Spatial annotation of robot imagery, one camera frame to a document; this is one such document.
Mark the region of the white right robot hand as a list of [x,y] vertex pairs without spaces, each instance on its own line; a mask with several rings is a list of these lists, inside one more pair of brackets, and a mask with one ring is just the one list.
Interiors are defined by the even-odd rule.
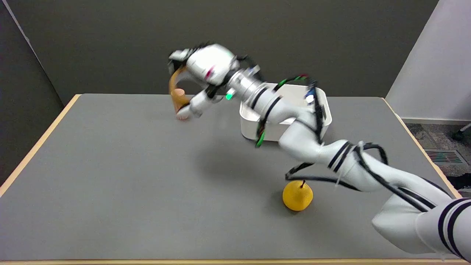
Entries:
[[[237,71],[237,56],[219,44],[204,44],[169,55],[169,94],[178,120],[199,117],[213,104],[222,100],[217,91],[227,84],[227,77]],[[178,87],[181,80],[192,80],[202,91],[188,98]]]

